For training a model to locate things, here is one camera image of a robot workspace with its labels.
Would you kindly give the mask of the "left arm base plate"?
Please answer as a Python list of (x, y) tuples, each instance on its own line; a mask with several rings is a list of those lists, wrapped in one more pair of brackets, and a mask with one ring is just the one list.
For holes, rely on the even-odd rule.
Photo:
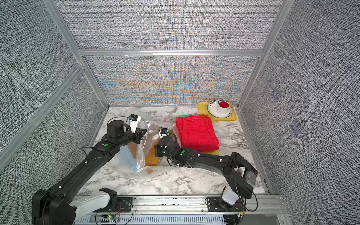
[(133, 203), (132, 197), (118, 197), (116, 204), (109, 203), (105, 208), (95, 210), (94, 212), (111, 212), (111, 213), (131, 212), (132, 203)]

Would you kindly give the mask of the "light blue trousers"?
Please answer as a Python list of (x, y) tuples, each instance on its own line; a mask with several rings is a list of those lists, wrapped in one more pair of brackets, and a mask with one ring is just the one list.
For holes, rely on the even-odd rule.
[(120, 164), (127, 167), (134, 173), (136, 173), (139, 169), (137, 161), (137, 148), (138, 145), (130, 143), (129, 145), (120, 147), (120, 151), (116, 155)]

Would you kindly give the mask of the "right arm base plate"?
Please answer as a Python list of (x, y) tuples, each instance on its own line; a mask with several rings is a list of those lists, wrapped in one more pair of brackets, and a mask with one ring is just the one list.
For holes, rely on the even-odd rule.
[(205, 203), (208, 207), (208, 212), (244, 212), (244, 201), (238, 199), (234, 205), (226, 203), (221, 197), (207, 197)]

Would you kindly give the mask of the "red textured garment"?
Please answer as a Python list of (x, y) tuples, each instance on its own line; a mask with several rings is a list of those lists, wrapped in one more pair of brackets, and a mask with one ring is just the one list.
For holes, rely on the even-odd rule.
[(175, 125), (182, 147), (203, 153), (219, 150), (219, 140), (210, 117), (205, 115), (177, 117)]

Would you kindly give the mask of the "yellow-green shorts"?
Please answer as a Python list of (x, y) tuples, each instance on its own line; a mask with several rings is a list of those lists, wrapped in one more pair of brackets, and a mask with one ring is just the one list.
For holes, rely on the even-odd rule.
[(207, 154), (211, 154), (211, 155), (218, 155), (219, 153), (220, 153), (220, 150), (207, 152)]

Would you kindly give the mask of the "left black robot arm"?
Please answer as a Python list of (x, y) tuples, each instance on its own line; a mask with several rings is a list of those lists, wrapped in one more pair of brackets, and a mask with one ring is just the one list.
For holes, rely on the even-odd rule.
[(122, 146), (129, 143), (140, 144), (147, 129), (131, 128), (121, 120), (107, 125), (107, 133), (95, 144), (86, 158), (67, 176), (47, 190), (38, 190), (32, 197), (32, 224), (34, 225), (72, 225), (77, 219), (95, 210), (73, 203), (83, 185), (106, 165)]

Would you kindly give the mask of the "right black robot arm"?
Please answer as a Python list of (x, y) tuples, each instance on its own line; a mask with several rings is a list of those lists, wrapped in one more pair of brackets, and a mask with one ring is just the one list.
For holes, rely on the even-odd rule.
[(156, 157), (166, 157), (173, 166), (200, 168), (223, 175), (231, 190), (242, 198), (253, 195), (258, 171), (242, 155), (217, 156), (198, 152), (191, 148), (181, 148), (170, 136), (160, 138), (154, 146)]

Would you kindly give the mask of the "mustard brown trousers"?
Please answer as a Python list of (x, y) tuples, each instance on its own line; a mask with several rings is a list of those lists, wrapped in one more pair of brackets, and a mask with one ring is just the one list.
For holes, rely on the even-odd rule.
[(147, 139), (143, 145), (138, 145), (137, 161), (139, 169), (137, 171), (141, 176), (147, 176), (155, 171), (155, 167), (159, 164), (160, 158), (155, 157), (154, 146), (159, 142), (159, 135)]

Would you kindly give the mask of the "clear plastic vacuum bag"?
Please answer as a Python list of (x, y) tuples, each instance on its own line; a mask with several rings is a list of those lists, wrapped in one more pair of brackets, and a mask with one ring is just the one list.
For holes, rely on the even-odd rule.
[(174, 132), (176, 107), (117, 107), (118, 116), (138, 115), (138, 128), (144, 128), (147, 133), (140, 144), (130, 143), (120, 148), (120, 151), (109, 163), (109, 167), (128, 178), (142, 178), (166, 173), (174, 170), (167, 164), (165, 157), (155, 157), (154, 146), (160, 140), (159, 128), (167, 128)]

